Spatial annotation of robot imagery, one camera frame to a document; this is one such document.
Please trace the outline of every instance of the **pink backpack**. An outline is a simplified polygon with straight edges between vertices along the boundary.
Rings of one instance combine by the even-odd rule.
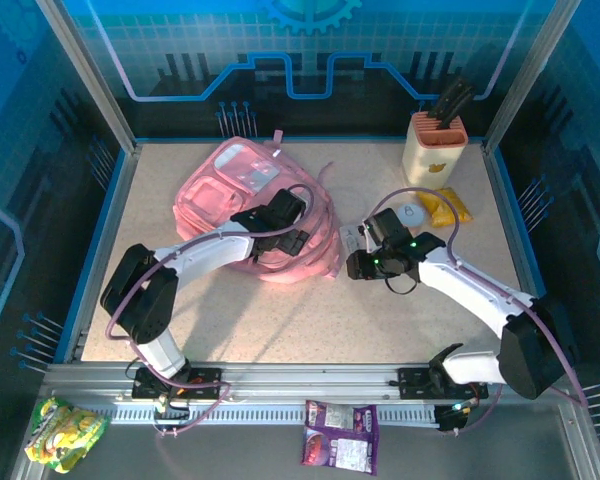
[[[173,213],[178,234],[189,240],[229,220],[234,213],[266,205],[281,188],[308,185],[314,206],[302,230],[309,240],[296,257],[279,250],[248,259],[232,267],[276,283],[295,283],[312,275],[335,277],[340,269],[339,221],[329,193],[280,150],[282,131],[264,146],[234,137],[222,143],[186,181],[176,196]],[[306,192],[294,194],[308,199]]]

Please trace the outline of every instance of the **purple snack bag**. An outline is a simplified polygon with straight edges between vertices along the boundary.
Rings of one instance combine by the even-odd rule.
[[[303,465],[343,468],[377,475],[376,407],[308,400]]]

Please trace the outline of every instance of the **glass wall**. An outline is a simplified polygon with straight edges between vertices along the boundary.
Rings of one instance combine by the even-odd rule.
[[[64,324],[119,150],[35,2],[0,2],[0,478],[58,337],[23,317]]]
[[[501,150],[547,291],[600,373],[600,0],[581,3]]]
[[[403,135],[450,78],[483,135],[553,0],[66,0],[139,137]]]

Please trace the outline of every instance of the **snack package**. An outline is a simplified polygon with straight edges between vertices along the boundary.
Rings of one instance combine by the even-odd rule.
[[[465,223],[473,220],[469,210],[467,210],[467,207],[465,207],[464,203],[462,203],[462,200],[460,200],[460,197],[458,197],[452,188],[441,188],[440,190],[436,190],[436,192],[444,195],[451,202],[451,204],[456,207],[456,210],[458,211],[458,217],[460,217],[460,222]],[[444,227],[446,225],[453,225],[453,213],[451,212],[449,206],[442,201],[442,199],[425,192],[418,192],[418,198],[431,215],[432,226]]]
[[[110,419],[55,397],[33,412],[33,432],[24,451],[32,462],[67,473],[98,441]]]
[[[307,400],[303,465],[343,468],[377,475],[376,407]]]

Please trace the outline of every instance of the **beige countertop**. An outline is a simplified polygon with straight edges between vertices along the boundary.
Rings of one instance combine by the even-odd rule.
[[[171,210],[175,194],[215,147],[143,147],[105,282],[129,246],[143,243],[157,248],[181,241]],[[382,197],[405,186],[400,168],[403,147],[402,143],[283,144],[314,176],[334,162],[324,185],[343,224],[359,223]],[[455,251],[485,273],[517,288],[478,145],[465,149],[449,186],[475,218],[461,226]],[[398,206],[408,198],[399,196],[388,205]],[[450,227],[435,229],[445,240],[450,231]],[[409,281],[396,279],[396,289],[408,286]],[[127,346],[105,338],[108,319],[98,305],[82,360],[133,358]],[[420,285],[411,295],[398,296],[382,281],[350,280],[344,268],[335,280],[314,277],[295,285],[263,282],[229,268],[217,270],[179,292],[170,328],[186,356],[194,361],[426,362],[455,342],[496,350],[499,345],[482,322],[431,288]]]

